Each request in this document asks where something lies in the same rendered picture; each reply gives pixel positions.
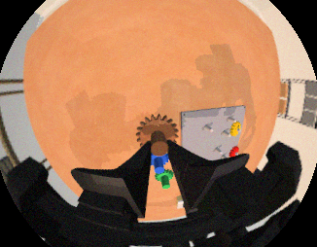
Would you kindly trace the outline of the green gear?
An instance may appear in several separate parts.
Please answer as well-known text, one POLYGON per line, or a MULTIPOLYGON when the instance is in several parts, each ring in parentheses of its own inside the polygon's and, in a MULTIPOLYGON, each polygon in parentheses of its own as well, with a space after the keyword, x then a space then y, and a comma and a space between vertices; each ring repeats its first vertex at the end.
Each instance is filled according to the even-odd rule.
POLYGON ((173 178, 174 171, 171 171, 169 169, 165 169, 162 174, 156 174, 155 178, 158 179, 158 181, 162 182, 162 188, 164 190, 169 189, 170 185, 170 178, 173 178))

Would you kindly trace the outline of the blue gear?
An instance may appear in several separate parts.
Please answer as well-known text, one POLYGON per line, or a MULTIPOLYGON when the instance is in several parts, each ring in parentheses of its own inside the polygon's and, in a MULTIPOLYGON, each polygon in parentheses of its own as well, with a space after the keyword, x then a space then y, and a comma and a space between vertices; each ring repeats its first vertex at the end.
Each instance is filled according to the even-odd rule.
MULTIPOLYGON (((152 155, 152 152, 151 152, 152 155)), ((153 165, 155 167, 155 173, 156 174, 162 174, 163 171, 165 171, 165 166, 167 162, 169 162, 170 158, 169 155, 166 152, 166 155, 163 156, 155 156, 152 155, 152 163, 151 165, 153 165)))

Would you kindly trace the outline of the red gear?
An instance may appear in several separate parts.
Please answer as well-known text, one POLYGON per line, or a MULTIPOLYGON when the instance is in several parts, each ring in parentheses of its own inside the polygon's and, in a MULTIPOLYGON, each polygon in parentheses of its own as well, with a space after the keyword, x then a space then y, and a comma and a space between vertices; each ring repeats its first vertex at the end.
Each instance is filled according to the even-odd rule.
POLYGON ((239 148, 237 148, 237 146, 235 148, 232 147, 231 152, 229 152, 229 157, 231 158, 231 156, 235 156, 236 152, 239 152, 239 148))

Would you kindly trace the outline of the brown gear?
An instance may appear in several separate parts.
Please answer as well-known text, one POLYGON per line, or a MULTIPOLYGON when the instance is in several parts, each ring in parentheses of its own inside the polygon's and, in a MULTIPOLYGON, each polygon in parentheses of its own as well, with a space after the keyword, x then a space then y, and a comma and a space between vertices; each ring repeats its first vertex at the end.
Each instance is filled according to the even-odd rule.
POLYGON ((166 155, 166 152, 169 151, 169 146, 167 146, 166 139, 173 140, 174 143, 177 143, 177 138, 179 138, 178 128, 176 123, 173 123, 173 120, 167 120, 167 116, 163 116, 162 118, 158 115, 158 118, 155 119, 154 116, 151 115, 151 119, 146 119, 144 117, 144 121, 140 121, 142 126, 138 126, 138 132, 136 132, 136 136, 139 136, 136 139, 136 142, 140 143, 140 148, 147 143, 147 140, 151 140, 151 152, 152 155, 155 156, 163 156, 166 155), (144 123, 144 121, 146 121, 144 123))

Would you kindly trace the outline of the yellow gear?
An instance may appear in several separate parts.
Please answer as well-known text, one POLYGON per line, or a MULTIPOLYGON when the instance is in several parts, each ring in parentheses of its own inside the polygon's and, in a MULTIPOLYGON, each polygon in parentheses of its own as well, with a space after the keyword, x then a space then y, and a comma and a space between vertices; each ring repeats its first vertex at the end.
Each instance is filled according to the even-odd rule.
POLYGON ((229 134, 236 136, 238 128, 240 130, 240 121, 235 121, 235 123, 231 125, 231 132, 229 134))

